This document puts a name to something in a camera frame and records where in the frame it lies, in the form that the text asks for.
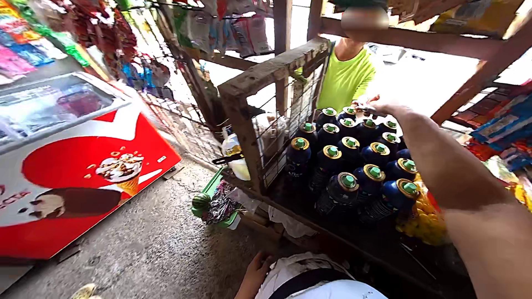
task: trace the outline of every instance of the yellow item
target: yellow item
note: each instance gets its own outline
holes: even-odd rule
[[[343,107],[351,105],[354,99],[363,95],[376,73],[371,62],[372,55],[363,48],[354,58],[340,61],[333,49],[316,108],[332,107],[342,111]]]

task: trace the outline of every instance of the bottle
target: bottle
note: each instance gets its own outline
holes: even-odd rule
[[[307,172],[310,159],[310,144],[305,138],[296,137],[292,139],[286,149],[285,170],[290,180],[299,180]]]
[[[320,115],[318,115],[318,118],[316,119],[316,130],[319,132],[326,123],[338,125],[338,121],[336,120],[336,110],[331,107],[321,110]]]
[[[350,118],[352,120],[356,119],[355,108],[353,108],[351,106],[343,107],[342,111],[336,117],[336,120],[340,121],[340,119],[344,119],[344,118]]]
[[[363,122],[356,125],[356,136],[355,137],[359,142],[361,147],[366,147],[370,143],[374,142],[377,139],[379,132],[375,123],[371,119],[366,119]]]
[[[355,121],[351,118],[340,119],[338,127],[340,128],[340,138],[356,136]]]
[[[236,134],[227,135],[227,131],[222,130],[223,142],[222,142],[222,154],[224,156],[231,156],[239,154],[242,151],[240,143]],[[227,163],[229,168],[235,173],[235,176],[243,181],[251,180],[250,171],[247,168],[246,160],[239,159]]]
[[[361,223],[374,223],[398,211],[408,211],[419,197],[417,186],[409,180],[386,181],[381,189],[382,197],[376,198],[358,209]]]
[[[360,158],[360,143],[353,137],[344,137],[338,142],[338,149],[342,152],[341,169],[350,172],[362,164]]]
[[[409,159],[399,158],[388,162],[386,165],[386,177],[388,180],[414,180],[417,173],[418,169],[415,167],[414,161]]]
[[[316,166],[309,181],[309,189],[320,194],[326,187],[330,177],[338,173],[342,152],[334,145],[327,145],[317,154]]]
[[[397,135],[395,135],[394,133],[390,133],[390,132],[382,133],[379,137],[377,137],[375,141],[386,145],[390,149],[390,156],[392,153],[397,152],[397,147],[399,143],[401,142],[401,140],[399,139],[399,137],[397,137]]]
[[[365,164],[375,164],[381,168],[386,166],[390,158],[390,149],[379,142],[373,142],[360,151]]]
[[[326,123],[318,132],[318,146],[336,145],[340,140],[340,128],[333,123]]]
[[[408,148],[401,149],[395,153],[396,158],[403,158],[403,159],[409,159],[412,160],[412,156],[410,155],[410,150]]]
[[[384,172],[374,164],[366,164],[353,171],[360,187],[355,203],[357,205],[370,202],[380,194],[380,188],[386,178]]]
[[[397,134],[397,123],[392,120],[385,121],[377,126],[377,131],[382,133],[394,133]]]
[[[314,208],[322,216],[330,215],[333,209],[349,209],[356,198],[358,187],[355,176],[348,172],[332,176]]]

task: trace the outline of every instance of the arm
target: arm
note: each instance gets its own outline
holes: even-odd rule
[[[372,105],[401,125],[423,182],[444,209],[447,230],[477,297],[529,297],[532,215],[430,118],[381,101]]]

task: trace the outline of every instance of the forearm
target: forearm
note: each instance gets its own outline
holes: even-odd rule
[[[477,210],[484,205],[515,202],[473,154],[430,118],[409,109],[396,109],[393,115],[403,129],[423,182],[441,207]]]

